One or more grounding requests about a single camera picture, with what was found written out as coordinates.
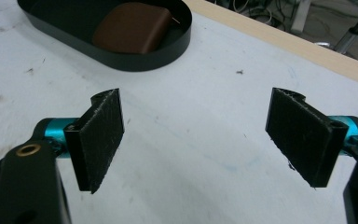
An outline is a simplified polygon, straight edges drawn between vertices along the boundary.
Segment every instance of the gray floor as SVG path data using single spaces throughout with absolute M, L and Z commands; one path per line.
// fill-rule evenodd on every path
M 236 0 L 237 9 L 241 8 L 247 0 Z M 278 29 L 290 33 L 290 27 L 296 14 L 296 6 L 289 3 L 290 0 L 272 0 L 268 5 L 268 11 L 253 10 L 252 2 L 241 13 L 245 16 L 254 16 L 257 13 L 263 16 L 257 20 L 271 24 L 270 15 L 275 20 Z M 310 42 L 326 42 L 335 45 L 344 36 L 348 29 L 358 22 L 358 6 L 349 0 L 312 0 L 309 14 L 304 26 L 304 31 L 299 37 Z M 358 60 L 358 37 L 349 49 L 349 54 Z

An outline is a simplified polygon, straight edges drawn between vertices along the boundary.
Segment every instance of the oval black tray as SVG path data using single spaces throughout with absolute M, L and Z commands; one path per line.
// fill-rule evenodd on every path
M 92 45 L 92 33 L 99 22 L 115 6 L 126 2 L 166 7 L 180 23 L 170 26 L 159 47 L 146 54 L 114 53 Z M 40 31 L 118 70 L 159 68 L 180 57 L 190 43 L 192 15 L 181 0 L 18 0 L 18 4 Z

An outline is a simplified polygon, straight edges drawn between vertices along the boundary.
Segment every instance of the floor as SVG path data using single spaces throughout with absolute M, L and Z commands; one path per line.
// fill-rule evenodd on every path
M 265 24 L 290 33 L 298 0 L 216 0 L 216 4 L 238 11 Z M 312 0 L 302 34 L 310 42 L 335 45 L 358 22 L 358 6 L 349 0 Z M 358 37 L 348 50 L 358 60 Z

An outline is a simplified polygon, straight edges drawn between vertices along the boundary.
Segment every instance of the white table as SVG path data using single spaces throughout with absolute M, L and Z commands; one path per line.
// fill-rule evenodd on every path
M 354 160 L 340 157 L 328 188 L 310 188 L 264 129 L 272 87 L 306 95 L 326 115 L 358 116 L 358 62 L 187 3 L 185 54 L 129 73 L 43 34 L 15 1 L 0 0 L 0 159 L 39 120 L 79 117 L 91 95 L 120 88 L 126 132 L 99 191 L 78 191 L 70 160 L 58 160 L 73 223 L 345 223 Z

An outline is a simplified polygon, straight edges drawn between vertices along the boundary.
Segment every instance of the brown pouch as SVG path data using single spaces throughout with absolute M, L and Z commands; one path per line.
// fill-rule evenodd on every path
M 139 2 L 121 4 L 98 25 L 92 43 L 118 53 L 145 54 L 158 47 L 172 20 L 165 7 Z

